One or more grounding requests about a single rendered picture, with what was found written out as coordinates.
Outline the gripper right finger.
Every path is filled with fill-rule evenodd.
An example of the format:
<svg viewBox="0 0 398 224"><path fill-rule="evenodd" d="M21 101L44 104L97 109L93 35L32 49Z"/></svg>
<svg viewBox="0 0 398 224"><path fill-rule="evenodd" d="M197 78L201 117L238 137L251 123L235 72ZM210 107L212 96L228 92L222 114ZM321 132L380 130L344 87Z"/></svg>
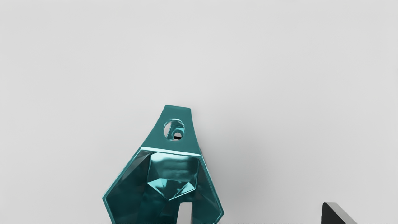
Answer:
<svg viewBox="0 0 398 224"><path fill-rule="evenodd" d="M322 204L322 224L358 224L335 202Z"/></svg>

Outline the teal faceted mug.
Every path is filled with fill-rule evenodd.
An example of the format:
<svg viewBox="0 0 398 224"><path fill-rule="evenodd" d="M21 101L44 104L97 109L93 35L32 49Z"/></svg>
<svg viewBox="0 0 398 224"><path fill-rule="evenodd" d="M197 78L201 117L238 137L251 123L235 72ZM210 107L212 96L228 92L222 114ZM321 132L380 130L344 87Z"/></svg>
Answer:
<svg viewBox="0 0 398 224"><path fill-rule="evenodd" d="M218 224L223 207L195 136L190 108L166 105L140 148L102 197L111 224Z"/></svg>

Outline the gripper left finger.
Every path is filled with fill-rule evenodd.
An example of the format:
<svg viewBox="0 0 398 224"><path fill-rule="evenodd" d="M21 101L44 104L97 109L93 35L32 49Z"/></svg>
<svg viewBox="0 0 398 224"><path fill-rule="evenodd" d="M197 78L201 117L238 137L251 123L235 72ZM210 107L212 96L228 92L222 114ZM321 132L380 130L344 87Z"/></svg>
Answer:
<svg viewBox="0 0 398 224"><path fill-rule="evenodd" d="M192 224L193 221L193 203L183 202L179 206L176 224Z"/></svg>

